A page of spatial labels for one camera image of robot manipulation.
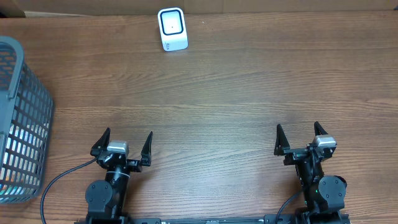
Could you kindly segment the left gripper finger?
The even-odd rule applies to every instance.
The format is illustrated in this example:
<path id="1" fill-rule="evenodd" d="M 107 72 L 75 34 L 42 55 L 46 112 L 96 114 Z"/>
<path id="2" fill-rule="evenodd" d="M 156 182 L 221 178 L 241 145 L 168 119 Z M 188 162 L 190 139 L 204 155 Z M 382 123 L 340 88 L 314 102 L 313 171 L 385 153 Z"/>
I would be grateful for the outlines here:
<path id="1" fill-rule="evenodd" d="M 90 155 L 98 157 L 104 150 L 106 150 L 109 139 L 110 139 L 111 129 L 107 128 L 103 135 L 97 140 L 90 151 Z"/>
<path id="2" fill-rule="evenodd" d="M 146 139 L 146 142 L 141 151 L 141 165 L 150 167 L 152 163 L 152 138 L 153 132 L 151 131 Z"/>

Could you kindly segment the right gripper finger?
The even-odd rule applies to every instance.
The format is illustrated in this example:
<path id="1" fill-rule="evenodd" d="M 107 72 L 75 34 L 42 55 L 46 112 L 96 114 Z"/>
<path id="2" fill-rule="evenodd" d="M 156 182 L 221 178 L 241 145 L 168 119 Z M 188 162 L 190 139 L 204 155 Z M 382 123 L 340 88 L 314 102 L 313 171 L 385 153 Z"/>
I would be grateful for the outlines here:
<path id="1" fill-rule="evenodd" d="M 318 121 L 314 122 L 314 132 L 316 136 L 328 134 Z"/>
<path id="2" fill-rule="evenodd" d="M 290 150 L 290 144 L 287 140 L 287 137 L 284 133 L 281 124 L 278 124 L 275 147 L 274 147 L 274 155 L 283 156 L 286 150 Z"/>

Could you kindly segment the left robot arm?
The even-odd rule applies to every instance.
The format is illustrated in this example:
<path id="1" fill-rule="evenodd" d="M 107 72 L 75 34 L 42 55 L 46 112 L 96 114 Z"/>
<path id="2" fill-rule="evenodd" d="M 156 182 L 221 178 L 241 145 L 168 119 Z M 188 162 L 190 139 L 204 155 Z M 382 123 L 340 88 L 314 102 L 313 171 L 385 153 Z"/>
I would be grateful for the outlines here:
<path id="1" fill-rule="evenodd" d="M 112 141 L 110 135 L 111 130 L 107 128 L 90 151 L 106 174 L 103 180 L 92 182 L 86 189 L 86 223 L 132 223 L 130 215 L 123 211 L 129 179 L 132 172 L 142 172 L 143 167 L 152 163 L 153 132 L 149 133 L 138 160 L 128 158 L 126 141 Z"/>

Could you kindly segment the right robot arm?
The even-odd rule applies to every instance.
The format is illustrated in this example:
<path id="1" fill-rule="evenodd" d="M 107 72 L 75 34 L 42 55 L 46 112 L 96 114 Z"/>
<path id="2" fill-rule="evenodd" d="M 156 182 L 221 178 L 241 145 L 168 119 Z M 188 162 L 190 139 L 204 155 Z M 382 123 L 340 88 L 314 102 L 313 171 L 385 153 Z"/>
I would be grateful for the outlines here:
<path id="1" fill-rule="evenodd" d="M 301 194 L 305 206 L 289 215 L 289 223 L 349 223 L 349 216 L 340 212 L 345 207 L 347 182 L 338 175 L 325 175 L 322 168 L 322 162 L 332 158 L 336 150 L 335 138 L 316 121 L 313 141 L 292 149 L 280 124 L 276 131 L 274 155 L 284 156 L 284 165 L 295 166 L 301 189 L 281 205 L 274 223 L 279 222 L 284 208 Z"/>

